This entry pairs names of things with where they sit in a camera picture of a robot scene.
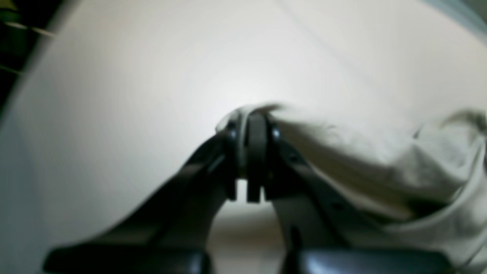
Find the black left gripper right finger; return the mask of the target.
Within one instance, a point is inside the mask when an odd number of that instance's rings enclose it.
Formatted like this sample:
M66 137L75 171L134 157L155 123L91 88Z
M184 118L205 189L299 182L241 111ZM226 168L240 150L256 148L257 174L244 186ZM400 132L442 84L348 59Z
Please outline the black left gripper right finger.
M325 179L280 134L268 116L245 127L247 201L261 194L277 214L286 255L282 274L452 274L440 252L388 236Z

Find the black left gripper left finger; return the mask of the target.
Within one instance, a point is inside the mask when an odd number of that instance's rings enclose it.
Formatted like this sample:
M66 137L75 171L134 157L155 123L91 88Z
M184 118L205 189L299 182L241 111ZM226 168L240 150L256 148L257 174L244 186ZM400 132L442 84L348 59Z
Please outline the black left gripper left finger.
M55 248L46 274L210 274L212 222L236 198L236 126L204 142L125 220L86 242Z

